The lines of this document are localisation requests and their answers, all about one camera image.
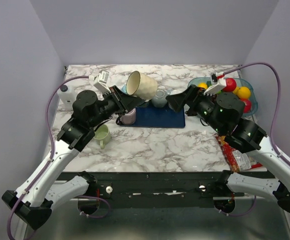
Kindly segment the lilac mug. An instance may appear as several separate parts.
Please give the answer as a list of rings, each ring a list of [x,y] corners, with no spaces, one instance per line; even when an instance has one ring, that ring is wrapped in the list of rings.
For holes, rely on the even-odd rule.
[[[136,109],[134,108],[125,115],[119,116],[116,120],[117,125],[129,126],[133,125],[136,122]]]

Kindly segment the cream textured mug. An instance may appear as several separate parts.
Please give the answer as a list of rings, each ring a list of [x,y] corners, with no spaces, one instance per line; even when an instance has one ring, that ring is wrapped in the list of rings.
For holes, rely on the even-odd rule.
[[[155,96],[157,89],[157,81],[139,71],[132,72],[126,83],[128,95],[139,97],[145,101],[150,101]]]

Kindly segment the light green mug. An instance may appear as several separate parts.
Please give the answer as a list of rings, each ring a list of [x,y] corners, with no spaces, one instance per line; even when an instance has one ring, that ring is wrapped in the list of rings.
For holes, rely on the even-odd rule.
[[[105,149],[106,145],[111,141],[111,133],[108,126],[105,124],[100,126],[95,132],[94,139],[102,150]]]

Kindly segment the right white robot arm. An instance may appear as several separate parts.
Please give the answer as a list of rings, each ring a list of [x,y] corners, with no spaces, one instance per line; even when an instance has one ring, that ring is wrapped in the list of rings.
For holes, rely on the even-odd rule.
[[[172,110],[188,105],[188,116],[199,115],[231,147],[247,154],[269,170],[274,178],[256,178],[226,171],[215,182],[221,196],[247,193],[276,202],[290,213],[290,157],[275,151],[271,138],[256,123],[242,118],[245,104],[231,92],[209,96],[203,88],[189,86],[184,92],[166,97]]]

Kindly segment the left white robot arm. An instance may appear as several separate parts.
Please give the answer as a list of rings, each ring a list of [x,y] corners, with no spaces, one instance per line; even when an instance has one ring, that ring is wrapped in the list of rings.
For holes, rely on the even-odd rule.
[[[71,118],[61,127],[47,156],[32,175],[16,190],[7,190],[2,200],[34,231],[42,227],[52,211],[75,197],[89,198],[95,194],[96,178],[86,172],[78,173],[70,181],[52,187],[65,167],[94,138],[95,129],[114,114],[124,115],[141,104],[139,97],[112,86],[99,100],[91,90],[81,91],[73,103]]]

